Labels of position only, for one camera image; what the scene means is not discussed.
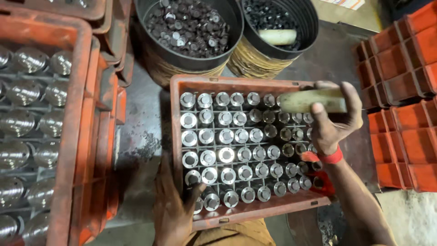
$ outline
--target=black bucket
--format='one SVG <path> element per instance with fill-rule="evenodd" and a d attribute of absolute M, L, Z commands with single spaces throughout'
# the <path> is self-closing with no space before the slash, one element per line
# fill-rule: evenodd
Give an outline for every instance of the black bucket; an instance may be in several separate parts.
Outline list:
<path fill-rule="evenodd" d="M 244 37 L 258 51 L 270 58 L 280 60 L 291 60 L 299 56 L 302 52 L 309 49 L 319 33 L 319 17 L 311 0 L 271 0 L 274 4 L 287 11 L 300 28 L 297 35 L 300 36 L 301 45 L 298 51 L 281 49 L 264 41 L 253 26 L 247 21 L 244 13 Z M 242 9 L 245 7 L 246 0 L 241 1 Z"/>
<path fill-rule="evenodd" d="M 230 25 L 229 31 L 229 50 L 225 53 L 212 58 L 194 58 L 184 56 L 175 51 L 164 47 L 158 43 L 152 34 L 147 30 L 145 20 L 149 15 L 149 11 L 153 9 L 156 4 L 159 4 L 159 0 L 135 0 L 135 8 L 141 22 L 142 29 L 146 33 L 147 45 L 152 46 L 154 52 L 160 56 L 164 61 L 171 65 L 190 71 L 204 71 L 214 69 L 223 63 L 225 63 L 235 46 L 240 41 L 243 35 L 243 12 L 240 5 L 235 0 L 202 0 L 203 2 L 210 4 L 212 8 L 216 9 L 221 17 Z"/>

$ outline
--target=shiny metal cylinder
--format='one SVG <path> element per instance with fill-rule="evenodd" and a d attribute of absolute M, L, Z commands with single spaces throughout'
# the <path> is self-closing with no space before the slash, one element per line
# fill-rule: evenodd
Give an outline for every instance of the shiny metal cylinder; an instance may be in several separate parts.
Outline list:
<path fill-rule="evenodd" d="M 218 152 L 218 159 L 223 163 L 231 163 L 234 157 L 234 150 L 229 147 L 221 148 Z"/>
<path fill-rule="evenodd" d="M 274 163 L 270 166 L 270 175 L 275 179 L 279 179 L 284 173 L 284 169 L 278 163 Z"/>
<path fill-rule="evenodd" d="M 29 159 L 29 147 L 20 141 L 0 144 L 0 169 L 13 170 L 25 165 Z"/>
<path fill-rule="evenodd" d="M 187 186 L 191 186 L 202 182 L 202 177 L 197 170 L 190 170 L 185 174 L 184 180 Z"/>
<path fill-rule="evenodd" d="M 253 177 L 252 169 L 247 165 L 234 166 L 234 171 L 242 181 L 249 181 Z"/>
<path fill-rule="evenodd" d="M 200 153 L 200 163 L 205 166 L 209 167 L 215 164 L 216 156 L 215 152 L 212 150 L 204 150 Z"/>
<path fill-rule="evenodd" d="M 50 67 L 60 75 L 69 75 L 71 73 L 71 62 L 73 54 L 68 50 L 61 50 L 50 58 Z"/>
<path fill-rule="evenodd" d="M 24 196 L 23 182 L 17 177 L 0 178 L 0 208 L 10 208 Z"/>
<path fill-rule="evenodd" d="M 196 200 L 196 205 L 194 206 L 194 214 L 200 213 L 203 208 L 203 199 L 201 197 L 198 197 Z"/>
<path fill-rule="evenodd" d="M 43 168 L 54 168 L 58 164 L 59 142 L 49 141 L 43 143 L 35 151 L 33 159 L 36 165 Z"/>
<path fill-rule="evenodd" d="M 273 111 L 266 110 L 263 112 L 263 121 L 267 124 L 272 124 L 276 120 L 276 116 Z"/>
<path fill-rule="evenodd" d="M 238 204 L 238 194 L 232 188 L 227 187 L 225 190 L 220 189 L 220 200 L 223 205 L 233 208 Z"/>
<path fill-rule="evenodd" d="M 286 143 L 282 146 L 282 154 L 285 157 L 291 157 L 295 154 L 295 148 L 293 148 L 293 145 Z"/>
<path fill-rule="evenodd" d="M 41 117 L 39 129 L 51 137 L 60 137 L 62 133 L 62 121 L 64 111 L 51 111 Z"/>
<path fill-rule="evenodd" d="M 266 150 L 261 146 L 252 146 L 252 157 L 257 161 L 263 161 L 266 158 Z"/>
<path fill-rule="evenodd" d="M 244 144 L 249 139 L 249 133 L 245 129 L 238 129 L 235 131 L 234 143 Z"/>
<path fill-rule="evenodd" d="M 197 163 L 199 162 L 199 158 L 196 154 L 196 152 L 188 151 L 185 152 L 185 154 L 182 156 L 182 165 L 185 168 L 193 168 L 197 166 Z"/>
<path fill-rule="evenodd" d="M 202 169 L 202 182 L 205 184 L 213 184 L 217 180 L 217 170 L 213 167 Z"/>
<path fill-rule="evenodd" d="M 7 86 L 6 98 L 13 104 L 27 106 L 40 99 L 42 86 L 33 80 L 17 80 Z"/>
<path fill-rule="evenodd" d="M 45 88 L 44 98 L 53 106 L 65 106 L 67 101 L 68 83 L 64 81 L 55 81 Z"/>
<path fill-rule="evenodd" d="M 21 137 L 35 127 L 35 118 L 26 110 L 14 109 L 0 118 L 0 130 Z"/>
<path fill-rule="evenodd" d="M 184 113 L 180 117 L 180 125 L 183 128 L 186 129 L 194 128 L 194 126 L 196 126 L 196 123 L 197 123 L 197 118 L 193 113 Z"/>
<path fill-rule="evenodd" d="M 37 210 L 49 209 L 52 202 L 55 179 L 44 179 L 34 183 L 27 194 L 30 206 Z"/>
<path fill-rule="evenodd" d="M 267 157 L 271 160 L 276 160 L 281 155 L 281 150 L 276 145 L 265 146 Z"/>
<path fill-rule="evenodd" d="M 269 168 L 264 163 L 258 163 L 255 166 L 255 174 L 258 178 L 266 178 L 269 175 Z"/>
<path fill-rule="evenodd" d="M 203 145 L 211 144 L 214 141 L 214 131 L 209 128 L 204 128 L 199 131 L 199 141 Z"/>
<path fill-rule="evenodd" d="M 44 70 L 49 57 L 35 48 L 23 47 L 15 52 L 13 62 L 15 70 L 32 74 Z"/>
<path fill-rule="evenodd" d="M 203 207 L 208 211 L 216 210 L 220 205 L 220 198 L 216 191 L 208 186 L 202 193 L 201 198 L 203 199 Z"/>
<path fill-rule="evenodd" d="M 196 103 L 196 97 L 192 93 L 185 92 L 180 95 L 179 102 L 182 109 L 191 109 Z"/>
<path fill-rule="evenodd" d="M 223 129 L 215 134 L 217 144 L 230 144 L 234 140 L 234 132 Z"/>
<path fill-rule="evenodd" d="M 187 147 L 192 147 L 197 144 L 197 135 L 194 131 L 186 130 L 182 132 L 182 144 Z"/>
<path fill-rule="evenodd" d="M 232 125 L 234 127 L 241 127 L 246 124 L 247 118 L 245 113 L 243 112 L 236 112 L 234 113 L 234 116 L 232 117 Z"/>
<path fill-rule="evenodd" d="M 263 113 L 258 109 L 252 109 L 246 113 L 246 125 L 253 126 L 263 120 Z"/>
<path fill-rule="evenodd" d="M 262 202 L 267 202 L 270 200 L 271 192 L 267 186 L 263 185 L 252 185 L 252 189 L 255 191 L 257 200 Z"/>
<path fill-rule="evenodd" d="M 200 109 L 208 109 L 212 105 L 212 97 L 208 93 L 202 93 L 197 97 L 197 105 Z"/>
<path fill-rule="evenodd" d="M 237 152 L 237 158 L 240 162 L 248 162 L 252 158 L 252 152 L 247 147 L 241 147 Z"/>
<path fill-rule="evenodd" d="M 22 234 L 25 245 L 45 245 L 49 222 L 50 213 L 40 213 L 30 219 L 24 226 Z"/>

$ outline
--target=finger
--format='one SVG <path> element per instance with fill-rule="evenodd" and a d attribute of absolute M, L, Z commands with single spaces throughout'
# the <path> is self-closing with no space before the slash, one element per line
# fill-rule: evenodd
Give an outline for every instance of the finger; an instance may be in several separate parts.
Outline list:
<path fill-rule="evenodd" d="M 332 81 L 316 81 L 314 83 L 314 88 L 322 90 L 322 89 L 332 89 L 338 88 L 339 86 Z"/>
<path fill-rule="evenodd" d="M 360 128 L 363 125 L 361 110 L 363 103 L 360 100 L 357 90 L 348 82 L 342 82 L 341 92 L 346 100 L 347 114 L 351 119 L 351 123 Z"/>
<path fill-rule="evenodd" d="M 196 206 L 196 201 L 199 198 L 200 194 L 206 189 L 205 183 L 200 183 L 196 187 L 193 188 L 191 191 L 191 196 L 188 199 L 187 203 L 185 204 L 185 210 L 189 211 L 190 214 L 194 213 L 194 209 Z"/>

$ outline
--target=machined steel part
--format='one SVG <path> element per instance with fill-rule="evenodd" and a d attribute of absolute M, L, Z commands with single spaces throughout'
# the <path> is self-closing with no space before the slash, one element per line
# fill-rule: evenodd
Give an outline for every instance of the machined steel part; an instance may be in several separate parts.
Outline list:
<path fill-rule="evenodd" d="M 252 109 L 248 113 L 246 113 L 246 118 L 248 125 L 254 125 L 262 121 L 263 113 L 258 109 Z"/>
<path fill-rule="evenodd" d="M 252 189 L 255 191 L 258 200 L 262 202 L 267 202 L 268 200 L 270 200 L 271 192 L 267 186 L 254 185 L 252 186 Z"/>
<path fill-rule="evenodd" d="M 234 132 L 229 129 L 223 129 L 216 133 L 215 139 L 218 144 L 230 144 L 234 140 Z"/>
<path fill-rule="evenodd" d="M 213 184 L 217 180 L 217 170 L 213 167 L 207 167 L 202 170 L 202 182 Z"/>
<path fill-rule="evenodd" d="M 295 152 L 296 152 L 296 154 L 301 155 L 305 151 L 306 151 L 306 146 L 305 146 L 304 143 L 297 143 L 295 145 Z"/>
<path fill-rule="evenodd" d="M 279 137 L 286 142 L 290 141 L 292 137 L 290 128 L 287 127 L 282 128 L 281 131 L 279 132 Z"/>
<path fill-rule="evenodd" d="M 220 198 L 223 204 L 229 208 L 233 208 L 238 204 L 238 194 L 232 189 L 228 188 L 224 191 L 220 191 Z"/>
<path fill-rule="evenodd" d="M 24 191 L 25 188 L 20 178 L 0 178 L 0 208 L 5 209 L 17 204 L 24 196 Z"/>
<path fill-rule="evenodd" d="M 55 179 L 44 179 L 34 183 L 27 193 L 30 206 L 37 210 L 49 209 L 52 202 Z"/>
<path fill-rule="evenodd" d="M 58 156 L 59 142 L 48 141 L 36 149 L 33 159 L 38 166 L 51 169 L 58 164 Z"/>
<path fill-rule="evenodd" d="M 276 137 L 276 135 L 277 135 L 277 129 L 274 125 L 267 124 L 266 126 L 264 126 L 264 136 L 268 138 L 273 138 Z"/>
<path fill-rule="evenodd" d="M 255 174 L 259 178 L 266 178 L 269 175 L 269 168 L 264 163 L 258 163 L 255 166 Z"/>
<path fill-rule="evenodd" d="M 32 74 L 44 70 L 48 61 L 49 57 L 43 52 L 35 48 L 23 47 L 15 52 L 13 66 L 17 71 Z"/>
<path fill-rule="evenodd" d="M 312 124 L 314 122 L 314 119 L 312 118 L 311 113 L 304 113 L 302 115 L 303 121 L 307 124 Z"/>
<path fill-rule="evenodd" d="M 282 146 L 282 154 L 285 157 L 291 157 L 295 154 L 295 148 L 293 148 L 293 145 L 286 143 Z"/>
<path fill-rule="evenodd" d="M 212 105 L 212 97 L 208 93 L 202 93 L 197 97 L 197 105 L 202 109 L 207 109 Z"/>
<path fill-rule="evenodd" d="M 220 180 L 224 184 L 233 184 L 235 182 L 236 174 L 232 168 L 223 168 L 220 172 Z"/>
<path fill-rule="evenodd" d="M 199 121 L 203 124 L 211 124 L 214 120 L 214 113 L 210 109 L 203 109 L 199 112 Z"/>
<path fill-rule="evenodd" d="M 276 119 L 273 111 L 266 110 L 263 112 L 263 121 L 267 124 L 272 124 Z"/>
<path fill-rule="evenodd" d="M 210 186 L 206 187 L 201 198 L 203 199 L 203 207 L 210 212 L 216 210 L 220 205 L 219 196 Z"/>
<path fill-rule="evenodd" d="M 296 164 L 294 163 L 288 163 L 285 166 L 285 174 L 289 177 L 289 178 L 293 178 L 296 176 L 296 174 L 298 173 L 298 167 L 296 166 Z"/>
<path fill-rule="evenodd" d="M 302 113 L 292 113 L 291 114 L 291 119 L 295 123 L 301 123 L 302 122 Z"/>
<path fill-rule="evenodd" d="M 26 164 L 29 159 L 29 147 L 20 141 L 0 144 L 0 169 L 13 170 Z"/>
<path fill-rule="evenodd" d="M 185 168 L 193 168 L 197 166 L 198 162 L 199 157 L 194 151 L 188 151 L 182 156 L 182 165 L 184 165 Z"/>
<path fill-rule="evenodd" d="M 197 135 L 194 131 L 186 130 L 182 133 L 182 144 L 187 147 L 197 144 Z"/>
<path fill-rule="evenodd" d="M 235 173 L 238 173 L 238 178 L 242 181 L 249 181 L 253 177 L 252 169 L 247 165 L 238 165 L 234 169 Z"/>
<path fill-rule="evenodd" d="M 0 215 L 0 243 L 8 245 L 8 242 L 19 233 L 17 221 L 9 215 Z"/>
<path fill-rule="evenodd" d="M 185 174 L 184 180 L 187 186 L 191 186 L 202 182 L 202 177 L 200 177 L 200 173 L 197 170 L 190 170 Z"/>
<path fill-rule="evenodd" d="M 247 147 L 241 147 L 237 152 L 237 157 L 240 162 L 248 162 L 252 158 L 252 152 Z"/>
<path fill-rule="evenodd" d="M 284 169 L 278 163 L 274 163 L 270 166 L 270 175 L 272 175 L 272 177 L 279 179 L 283 173 Z"/>
<path fill-rule="evenodd" d="M 45 88 L 44 99 L 51 105 L 57 107 L 65 106 L 67 101 L 68 83 L 64 81 L 55 81 Z"/>
<path fill-rule="evenodd" d="M 180 117 L 180 125 L 183 128 L 190 129 L 193 128 L 197 123 L 197 118 L 193 113 L 184 113 Z"/>
<path fill-rule="evenodd" d="M 39 129 L 44 134 L 51 137 L 60 137 L 62 133 L 62 121 L 64 120 L 64 111 L 51 111 L 41 117 Z"/>
<path fill-rule="evenodd" d="M 243 94 L 241 94 L 239 92 L 232 93 L 230 101 L 231 101 L 232 106 L 240 107 L 244 103 Z"/>
<path fill-rule="evenodd" d="M 252 143 L 259 143 L 263 139 L 263 132 L 258 128 L 253 128 L 249 132 L 249 140 Z"/>
<path fill-rule="evenodd" d="M 234 160 L 234 150 L 229 147 L 224 147 L 218 152 L 218 159 L 223 163 L 231 163 Z"/>
<path fill-rule="evenodd" d="M 202 144 L 210 144 L 214 141 L 214 131 L 209 128 L 204 128 L 199 131 L 199 141 Z"/>
<path fill-rule="evenodd" d="M 234 116 L 232 118 L 232 122 L 234 124 L 234 126 L 236 127 L 241 127 L 244 126 L 244 124 L 246 124 L 247 118 L 245 113 L 243 112 L 236 112 L 234 113 Z"/>
<path fill-rule="evenodd" d="M 275 98 L 272 94 L 267 94 L 263 97 L 263 104 L 268 107 L 271 108 L 275 105 Z"/>
<path fill-rule="evenodd" d="M 232 122 L 232 114 L 229 111 L 221 111 L 217 116 L 217 121 L 221 126 L 228 126 Z"/>
<path fill-rule="evenodd" d="M 291 131 L 291 135 L 296 141 L 301 141 L 303 139 L 303 131 L 300 128 L 293 128 L 293 130 Z"/>
<path fill-rule="evenodd" d="M 281 155 L 281 150 L 276 145 L 266 146 L 265 150 L 267 152 L 267 157 L 272 160 L 276 160 Z"/>
<path fill-rule="evenodd" d="M 42 86 L 33 80 L 17 80 L 7 86 L 6 98 L 12 103 L 27 106 L 41 97 Z"/>
<path fill-rule="evenodd" d="M 249 139 L 249 133 L 245 129 L 238 129 L 235 131 L 234 142 L 237 144 L 244 144 Z"/>
<path fill-rule="evenodd" d="M 215 152 L 212 150 L 204 150 L 202 151 L 202 153 L 200 154 L 200 163 L 203 166 L 212 166 L 215 163 Z"/>
<path fill-rule="evenodd" d="M 219 92 L 214 98 L 214 105 L 226 107 L 230 102 L 229 94 L 226 92 Z"/>
<path fill-rule="evenodd" d="M 69 75 L 73 54 L 68 50 L 61 50 L 50 58 L 50 66 L 57 74 Z"/>
<path fill-rule="evenodd" d="M 261 146 L 252 147 L 252 157 L 257 161 L 263 161 L 266 158 L 266 150 Z"/>
<path fill-rule="evenodd" d="M 309 190 L 312 186 L 312 182 L 307 176 L 301 176 L 299 184 L 303 190 Z"/>
<path fill-rule="evenodd" d="M 298 165 L 298 174 L 299 175 L 305 175 L 309 171 L 308 164 L 306 162 L 299 162 Z"/>
<path fill-rule="evenodd" d="M 196 98 L 192 93 L 185 92 L 180 95 L 180 105 L 183 109 L 190 109 L 196 103 Z"/>
<path fill-rule="evenodd" d="M 201 197 L 198 197 L 196 200 L 196 205 L 194 206 L 194 214 L 200 213 L 203 208 L 203 199 Z"/>

